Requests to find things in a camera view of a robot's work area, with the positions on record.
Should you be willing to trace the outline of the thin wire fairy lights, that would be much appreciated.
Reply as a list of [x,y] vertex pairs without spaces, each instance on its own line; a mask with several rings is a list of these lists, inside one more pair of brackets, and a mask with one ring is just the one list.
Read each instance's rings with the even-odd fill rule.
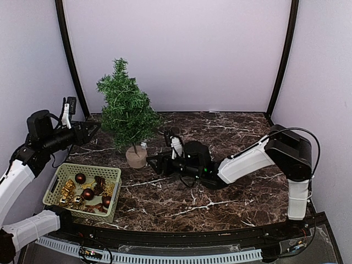
[[107,101],[112,111],[117,115],[139,109],[143,106],[143,95],[138,87],[114,89]]

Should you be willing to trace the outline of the small green christmas tree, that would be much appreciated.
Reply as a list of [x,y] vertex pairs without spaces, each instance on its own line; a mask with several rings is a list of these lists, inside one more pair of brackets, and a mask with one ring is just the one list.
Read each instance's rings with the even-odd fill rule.
[[139,87],[135,78],[129,76],[128,61],[124,58],[113,60],[113,72],[105,74],[97,82],[97,91],[103,94],[105,105],[102,107],[102,128],[110,133],[118,150],[124,150],[128,165],[134,169],[146,166],[147,150],[141,148],[144,140],[153,137],[158,128],[161,116],[151,107],[146,92],[143,95],[143,106],[139,109],[117,115],[108,104],[107,96],[114,89]]

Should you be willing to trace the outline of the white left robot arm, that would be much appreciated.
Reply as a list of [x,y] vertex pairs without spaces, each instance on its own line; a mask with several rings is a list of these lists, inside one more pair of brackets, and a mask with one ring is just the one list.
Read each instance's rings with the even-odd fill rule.
[[[1,221],[24,189],[37,178],[51,156],[69,146],[81,146],[91,141],[101,127],[98,122],[59,121],[48,110],[33,113],[27,119],[28,135],[25,143],[11,156],[8,170],[1,176]],[[41,213],[20,222],[1,224],[1,263],[10,263],[27,244],[57,231],[66,240],[74,239],[77,226],[72,224],[71,213],[59,206],[49,206]]]

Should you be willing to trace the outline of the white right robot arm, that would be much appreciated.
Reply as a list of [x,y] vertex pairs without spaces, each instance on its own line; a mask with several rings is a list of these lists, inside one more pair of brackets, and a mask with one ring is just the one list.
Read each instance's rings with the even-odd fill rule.
[[311,181],[317,164],[312,163],[311,142],[298,134],[310,131],[274,125],[270,132],[243,151],[229,155],[221,161],[211,159],[208,146],[199,141],[183,142],[171,130],[164,132],[169,151],[147,157],[146,162],[158,175],[178,173],[180,180],[191,188],[196,182],[209,189],[218,190],[235,183],[240,178],[269,166],[277,166],[288,181],[288,221],[281,225],[280,233],[287,239],[295,237],[302,229]]

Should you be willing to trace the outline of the brown bauble ornament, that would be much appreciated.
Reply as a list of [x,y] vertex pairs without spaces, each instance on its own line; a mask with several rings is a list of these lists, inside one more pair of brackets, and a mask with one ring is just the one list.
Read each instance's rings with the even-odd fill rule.
[[112,199],[111,196],[103,196],[103,197],[102,197],[102,204],[103,204],[103,207],[109,208],[109,206],[110,206],[110,204],[111,204],[111,199]]
[[94,196],[95,196],[95,193],[90,188],[86,188],[82,192],[82,197],[87,201],[91,201],[94,198]]
[[75,175],[75,181],[78,183],[78,184],[84,184],[86,182],[86,175],[83,174],[83,173],[77,173]]

